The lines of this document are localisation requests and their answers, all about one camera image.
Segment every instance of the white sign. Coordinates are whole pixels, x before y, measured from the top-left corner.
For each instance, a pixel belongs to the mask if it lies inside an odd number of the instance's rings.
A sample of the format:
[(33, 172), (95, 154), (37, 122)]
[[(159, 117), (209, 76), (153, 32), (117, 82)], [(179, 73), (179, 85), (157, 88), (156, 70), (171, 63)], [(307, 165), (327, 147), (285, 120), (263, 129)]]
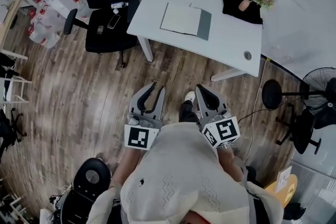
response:
[(214, 148), (231, 144), (240, 137), (236, 117), (207, 123), (204, 126), (202, 133)]
[(147, 151), (151, 148), (159, 133), (159, 129), (125, 124), (124, 133), (124, 143), (126, 147)]

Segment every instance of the desk leg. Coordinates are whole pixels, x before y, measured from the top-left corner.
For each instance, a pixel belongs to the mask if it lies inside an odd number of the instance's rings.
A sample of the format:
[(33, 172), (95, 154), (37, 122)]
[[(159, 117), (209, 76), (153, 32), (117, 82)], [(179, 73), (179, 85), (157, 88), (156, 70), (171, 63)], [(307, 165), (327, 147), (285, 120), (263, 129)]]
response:
[(142, 36), (138, 36), (139, 43), (142, 47), (143, 52), (145, 53), (145, 56), (147, 58), (148, 62), (153, 61), (153, 54), (151, 50), (151, 46), (149, 44), (149, 40), (147, 38), (144, 38)]
[(10, 55), (10, 56), (13, 56), (13, 57), (16, 57), (16, 58), (21, 58), (21, 59), (28, 60), (27, 56), (24, 56), (24, 55), (21, 55), (21, 54), (16, 54), (16, 53), (8, 51), (8, 50), (1, 50), (1, 53)]
[(238, 69), (235, 69), (235, 68), (231, 68), (231, 69), (226, 70), (224, 72), (213, 75), (211, 77), (211, 81), (219, 81), (219, 80), (223, 80), (223, 79), (228, 79), (228, 78), (243, 75), (245, 73), (246, 72), (244, 72), (244, 71), (241, 71), (241, 70), (238, 70)]

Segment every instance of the vase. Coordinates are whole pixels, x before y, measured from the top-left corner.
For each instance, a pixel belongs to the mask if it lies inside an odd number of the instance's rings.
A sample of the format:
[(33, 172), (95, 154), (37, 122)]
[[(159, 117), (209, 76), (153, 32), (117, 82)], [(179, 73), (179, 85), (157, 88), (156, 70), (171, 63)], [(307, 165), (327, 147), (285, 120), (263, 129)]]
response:
[(244, 12), (244, 11), (248, 8), (248, 6), (250, 5), (251, 2), (252, 2), (252, 1), (250, 1), (250, 0), (243, 0), (243, 1), (240, 3), (240, 5), (238, 6), (238, 8), (239, 8), (242, 12)]

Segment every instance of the electric fan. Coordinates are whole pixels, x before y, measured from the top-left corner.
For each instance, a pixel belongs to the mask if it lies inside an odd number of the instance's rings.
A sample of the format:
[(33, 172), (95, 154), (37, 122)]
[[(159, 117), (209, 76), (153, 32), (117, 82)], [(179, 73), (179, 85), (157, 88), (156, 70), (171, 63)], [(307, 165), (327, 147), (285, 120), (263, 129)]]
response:
[(297, 95), (312, 114), (336, 121), (336, 68), (324, 67), (309, 72), (299, 92), (282, 92), (280, 84), (273, 79), (266, 81), (262, 90), (262, 102), (268, 109), (279, 107), (283, 96)]

